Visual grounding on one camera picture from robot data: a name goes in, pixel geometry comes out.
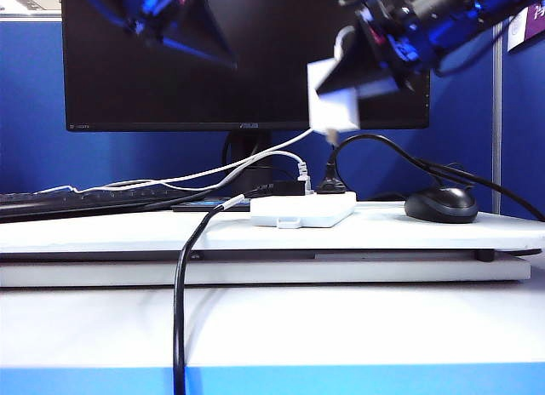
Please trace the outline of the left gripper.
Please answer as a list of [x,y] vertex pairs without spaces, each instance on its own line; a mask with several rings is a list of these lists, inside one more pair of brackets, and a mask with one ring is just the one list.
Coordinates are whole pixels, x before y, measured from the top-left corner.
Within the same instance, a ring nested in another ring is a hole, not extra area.
[[123,29],[146,39],[148,47],[177,50],[237,69],[208,0],[123,0]]

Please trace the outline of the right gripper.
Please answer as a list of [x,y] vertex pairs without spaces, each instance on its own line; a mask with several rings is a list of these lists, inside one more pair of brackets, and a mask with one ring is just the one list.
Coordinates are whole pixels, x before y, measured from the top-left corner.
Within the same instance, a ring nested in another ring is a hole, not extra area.
[[392,93],[359,100],[361,123],[390,123],[407,112],[397,89],[438,62],[431,30],[439,22],[439,0],[359,0],[360,27],[317,93],[355,89]]

